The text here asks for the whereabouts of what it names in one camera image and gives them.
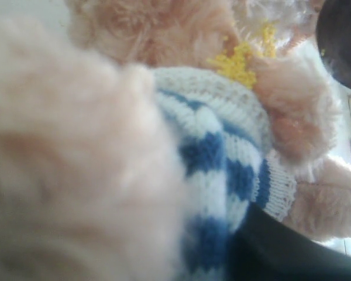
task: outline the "dark object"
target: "dark object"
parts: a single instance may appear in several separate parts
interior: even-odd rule
[[[255,204],[232,238],[230,281],[351,281],[351,257],[318,245]]]
[[[316,26],[322,61],[334,79],[351,89],[351,0],[326,0]]]

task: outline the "knitted sweater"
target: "knitted sweater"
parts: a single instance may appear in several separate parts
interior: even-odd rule
[[[282,220],[296,183],[269,153],[269,119],[251,91],[208,70],[170,67],[154,74],[160,107],[181,136],[194,205],[196,241],[185,252],[180,280],[221,281],[229,237],[250,201]]]

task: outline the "white wall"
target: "white wall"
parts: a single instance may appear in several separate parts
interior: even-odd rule
[[[13,14],[35,16],[49,29],[66,36],[68,12],[64,0],[0,0],[0,17]]]

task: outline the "sweater cuff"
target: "sweater cuff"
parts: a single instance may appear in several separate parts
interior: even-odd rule
[[[297,182],[272,150],[264,159],[252,194],[252,201],[279,222],[287,216],[295,200]]]

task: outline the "yellow knitted flower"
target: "yellow knitted flower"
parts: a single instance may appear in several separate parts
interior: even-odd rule
[[[276,57],[275,46],[275,28],[272,23],[265,22],[261,30],[262,40],[262,53],[258,56]],[[234,48],[232,56],[228,56],[226,51],[215,57],[214,60],[208,60],[211,64],[217,66],[218,74],[221,74],[233,81],[240,82],[248,89],[252,89],[256,83],[256,74],[254,71],[247,69],[247,62],[253,56],[252,48],[249,42],[244,41]]]

